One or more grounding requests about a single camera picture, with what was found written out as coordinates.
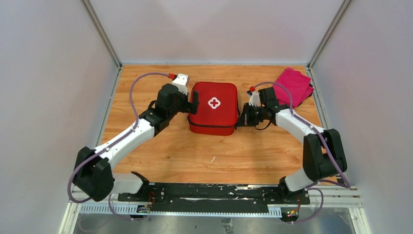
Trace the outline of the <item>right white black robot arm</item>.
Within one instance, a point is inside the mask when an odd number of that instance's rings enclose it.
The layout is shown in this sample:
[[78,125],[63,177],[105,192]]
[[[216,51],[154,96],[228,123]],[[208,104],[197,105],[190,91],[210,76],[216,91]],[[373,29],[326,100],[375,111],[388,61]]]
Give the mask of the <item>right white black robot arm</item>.
[[347,161],[340,133],[324,129],[297,114],[289,105],[280,104],[274,88],[248,91],[249,101],[243,105],[236,127],[256,127],[267,120],[286,130],[303,146],[302,167],[282,177],[278,184],[278,197],[291,203],[304,189],[335,175],[343,175]]

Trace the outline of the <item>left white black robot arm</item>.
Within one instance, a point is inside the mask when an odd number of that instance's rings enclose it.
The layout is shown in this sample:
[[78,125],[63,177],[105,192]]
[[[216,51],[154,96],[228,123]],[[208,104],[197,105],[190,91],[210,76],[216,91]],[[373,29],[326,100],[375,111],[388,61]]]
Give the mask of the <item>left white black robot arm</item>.
[[114,167],[142,143],[154,138],[169,126],[177,113],[196,114],[199,93],[190,95],[182,85],[166,84],[158,92],[147,110],[122,133],[105,144],[90,149],[82,148],[77,155],[75,168],[68,182],[68,195],[73,202],[71,186],[75,185],[88,199],[102,201],[111,194],[129,193],[137,201],[149,196],[144,178],[136,172],[117,174]]

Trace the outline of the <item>red black medicine kit case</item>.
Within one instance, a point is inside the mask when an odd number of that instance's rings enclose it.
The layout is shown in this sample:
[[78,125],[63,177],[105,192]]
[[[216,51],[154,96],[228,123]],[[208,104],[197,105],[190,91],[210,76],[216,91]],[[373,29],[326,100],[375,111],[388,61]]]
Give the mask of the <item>red black medicine kit case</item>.
[[196,114],[188,114],[190,131],[213,136],[233,134],[239,117],[236,85],[201,81],[194,84],[194,92],[198,93],[199,105]]

